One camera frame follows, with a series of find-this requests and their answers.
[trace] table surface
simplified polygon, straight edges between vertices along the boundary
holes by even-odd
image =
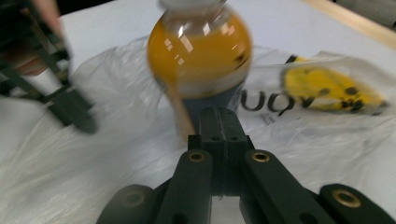
[[[306,57],[321,50],[366,59],[396,76],[396,34],[330,1],[229,0],[255,45]],[[163,11],[155,0],[118,0],[62,17],[72,70],[94,55],[148,35]],[[42,116],[28,102],[0,99],[0,161]],[[361,191],[396,217],[396,134],[373,155]]]

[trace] clear plastic bag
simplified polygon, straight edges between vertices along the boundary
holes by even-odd
[[[256,148],[273,152],[304,187],[315,192],[328,183],[344,183],[359,189],[370,153],[394,132],[396,80],[363,60],[344,55],[321,52],[308,61],[285,63],[288,53],[257,51],[238,111]],[[278,58],[283,63],[270,64],[268,58]],[[316,77],[324,76],[320,72],[308,71],[306,77],[288,74],[312,69],[332,73],[324,74],[330,76],[324,83]],[[300,79],[288,86],[286,75]],[[356,84],[360,96],[347,94],[352,84]],[[340,88],[346,89],[342,92],[345,102],[353,99],[345,108],[337,98]],[[306,93],[323,89],[338,92]],[[363,107],[356,103],[359,100],[365,104]]]
[[[154,188],[173,174],[183,150],[144,47],[110,49],[72,76],[95,103],[98,133],[64,128],[46,113],[3,159],[0,223],[95,223],[117,190]]]
[[[287,98],[278,96],[273,111],[268,100],[271,93],[284,93],[281,72],[295,65],[283,64],[289,56],[255,48],[245,85],[247,101],[238,111],[246,134],[256,148],[278,156],[308,189],[317,191],[334,182],[358,189],[368,156],[394,130],[390,87],[395,81],[360,60],[327,55],[307,63],[361,69],[356,74],[380,90],[387,109],[370,116],[308,110],[295,104],[279,116],[288,106]],[[99,132],[86,135],[61,127],[46,113],[1,162],[0,223],[95,223],[119,189],[131,184],[155,188],[171,177],[185,150],[179,144],[172,108],[147,68],[146,38],[88,60],[72,78],[95,103]],[[258,103],[260,91],[267,94],[263,107],[246,110],[244,105]],[[234,216],[217,214],[228,209],[236,214],[237,206],[228,202],[235,200],[214,202],[213,223],[239,223]]]

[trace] hand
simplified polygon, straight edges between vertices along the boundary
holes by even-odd
[[[59,22],[59,9],[55,0],[31,0],[43,21],[58,36],[62,36],[62,25]],[[35,54],[33,49],[23,41],[14,43],[0,58],[10,63],[23,75],[39,75],[47,66]]]

